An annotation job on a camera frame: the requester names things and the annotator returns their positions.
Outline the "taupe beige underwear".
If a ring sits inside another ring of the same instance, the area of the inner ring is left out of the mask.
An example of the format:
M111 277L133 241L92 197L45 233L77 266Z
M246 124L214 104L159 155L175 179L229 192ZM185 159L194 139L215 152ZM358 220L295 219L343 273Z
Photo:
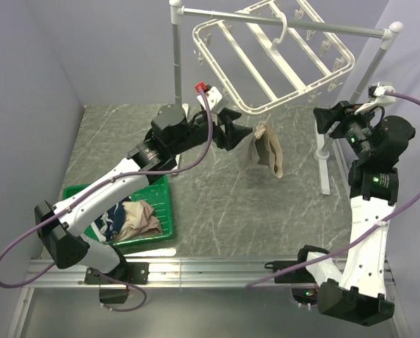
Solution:
M283 150L277 134L267 122L259 123L235 148L235 154L242 173L263 165L275 177L283 176Z

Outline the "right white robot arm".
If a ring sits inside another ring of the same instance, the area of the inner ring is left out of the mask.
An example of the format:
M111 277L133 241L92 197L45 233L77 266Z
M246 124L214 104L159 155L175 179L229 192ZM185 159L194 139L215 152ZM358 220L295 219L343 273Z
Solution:
M412 125L396 115L382 115L371 124L374 108L358 112L341 101L315 108L316 128L333 139L345 139L357 155L348 185L352 226L344 270L328 251L306 245L299 250L295 273L318 286L316 305L322 315L369 327L393 317L395 305L386 296L384 264L389 222L396 208L399 179L396 163L415 136Z

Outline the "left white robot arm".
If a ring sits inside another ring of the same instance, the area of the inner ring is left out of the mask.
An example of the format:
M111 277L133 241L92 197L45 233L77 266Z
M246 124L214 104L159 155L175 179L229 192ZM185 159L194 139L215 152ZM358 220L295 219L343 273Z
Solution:
M188 120L179 106L162 106L151 128L120 163L81 192L55 205L35 207L42 228L39 238L59 269L84 265L101 272L111 283L122 281L126 260L109 244L86 239L84 231L105 211L124 198L155 183L176 167L175 157L205 142L230 151L252 133L236 125L240 113L224 108L215 118L204 111Z

